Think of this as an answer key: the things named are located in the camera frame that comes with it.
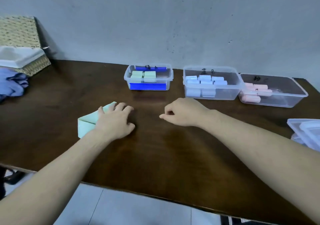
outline wicker basket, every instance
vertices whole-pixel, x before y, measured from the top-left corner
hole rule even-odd
[[[0,17],[0,45],[41,48],[34,17]],[[21,69],[11,69],[33,76],[50,64],[48,57],[43,55]]]

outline dark brown table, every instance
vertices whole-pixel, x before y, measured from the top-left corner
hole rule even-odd
[[[0,105],[0,164],[38,171],[78,141],[77,119],[112,101],[134,106],[136,130],[110,144],[83,182],[134,192],[221,214],[278,224],[312,224],[258,179],[216,138],[194,127],[159,119],[164,106],[184,97],[182,70],[169,91],[131,91],[126,65],[53,61],[30,78],[22,97]],[[211,109],[287,138],[288,118],[320,119],[320,94],[309,93],[293,108],[200,100]]]

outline blue cloth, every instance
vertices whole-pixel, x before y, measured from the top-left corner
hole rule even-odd
[[[22,96],[29,84],[28,77],[7,68],[0,68],[0,102],[7,96]]]

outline left hand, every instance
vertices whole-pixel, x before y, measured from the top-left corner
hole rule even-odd
[[[135,125],[127,123],[133,107],[125,106],[126,104],[121,102],[117,106],[116,103],[110,105],[107,112],[104,112],[102,107],[98,109],[99,119],[94,131],[101,135],[103,140],[111,142],[127,136],[134,130]]]

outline blue strip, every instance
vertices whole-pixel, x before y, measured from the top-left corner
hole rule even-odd
[[[156,72],[164,72],[167,71],[166,67],[148,67],[148,66],[136,66],[136,70],[142,71],[156,71]]]
[[[166,83],[130,83],[130,90],[166,90]]]

